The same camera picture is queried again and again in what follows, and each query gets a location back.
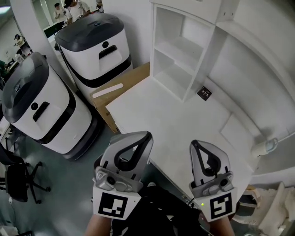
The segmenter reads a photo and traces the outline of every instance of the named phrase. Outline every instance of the white robot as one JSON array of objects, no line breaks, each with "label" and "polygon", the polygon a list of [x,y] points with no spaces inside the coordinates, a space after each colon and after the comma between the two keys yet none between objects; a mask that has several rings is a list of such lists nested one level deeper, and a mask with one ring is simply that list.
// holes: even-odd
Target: white robot
[{"label": "white robot", "polygon": [[[125,220],[141,197],[138,192],[143,169],[153,146],[153,137],[147,131],[114,136],[104,154],[94,164],[94,214]],[[120,158],[135,148],[130,159]],[[203,163],[207,155],[207,165]],[[236,211],[236,188],[231,184],[233,173],[225,152],[218,147],[197,140],[190,144],[194,181],[189,185],[195,203],[208,222]]]}]

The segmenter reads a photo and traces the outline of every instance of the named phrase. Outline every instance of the white desk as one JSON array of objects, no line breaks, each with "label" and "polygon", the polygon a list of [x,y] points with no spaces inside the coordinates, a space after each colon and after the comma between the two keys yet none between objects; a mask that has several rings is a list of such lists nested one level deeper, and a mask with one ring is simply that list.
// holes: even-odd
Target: white desk
[{"label": "white desk", "polygon": [[237,199],[249,184],[252,172],[220,134],[231,113],[213,96],[205,102],[195,95],[180,103],[148,77],[106,107],[122,133],[142,130],[152,133],[152,163],[189,197],[193,197],[189,189],[193,180],[189,144],[193,139],[213,143],[228,154],[233,185],[238,187]]}]

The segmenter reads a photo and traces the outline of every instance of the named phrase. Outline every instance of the concrete floor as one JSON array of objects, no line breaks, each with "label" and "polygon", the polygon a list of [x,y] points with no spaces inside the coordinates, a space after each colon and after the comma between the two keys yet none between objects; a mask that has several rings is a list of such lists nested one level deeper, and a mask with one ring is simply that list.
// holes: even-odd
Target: concrete floor
[{"label": "concrete floor", "polygon": [[[60,154],[26,138],[22,157],[31,164],[29,172],[41,161],[35,177],[36,183],[50,186],[50,193],[35,189],[35,204],[28,191],[28,202],[13,201],[0,191],[0,225],[14,225],[24,233],[32,230],[35,236],[82,236],[92,215],[93,163],[105,151],[113,132],[106,127],[92,147],[77,161],[71,162]],[[179,199],[182,193],[152,164],[144,171],[142,182],[155,182]],[[237,236],[248,232],[246,225],[233,224]]]}]

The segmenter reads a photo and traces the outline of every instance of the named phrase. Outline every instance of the shelf compartment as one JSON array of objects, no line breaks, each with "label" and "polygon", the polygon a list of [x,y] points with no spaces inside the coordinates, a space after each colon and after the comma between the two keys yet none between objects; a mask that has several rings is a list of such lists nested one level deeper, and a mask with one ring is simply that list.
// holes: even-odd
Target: shelf compartment
[{"label": "shelf compartment", "polygon": [[155,49],[173,59],[175,64],[192,76],[203,51],[198,44],[180,36],[155,45]]},{"label": "shelf compartment", "polygon": [[193,79],[174,60],[157,50],[154,51],[153,77],[180,101],[183,101]]},{"label": "shelf compartment", "polygon": [[216,24],[229,35],[235,37],[250,50],[256,53],[275,73],[295,101],[295,84],[274,52],[249,30],[235,21],[224,21]]}]

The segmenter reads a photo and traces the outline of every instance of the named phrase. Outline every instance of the cardboard box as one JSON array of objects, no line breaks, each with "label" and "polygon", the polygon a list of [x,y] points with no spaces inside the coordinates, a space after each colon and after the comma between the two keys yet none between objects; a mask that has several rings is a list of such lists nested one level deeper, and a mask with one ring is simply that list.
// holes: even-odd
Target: cardboard box
[{"label": "cardboard box", "polygon": [[110,80],[90,94],[96,110],[114,133],[117,133],[119,129],[106,106],[148,76],[149,63],[146,63]]}]

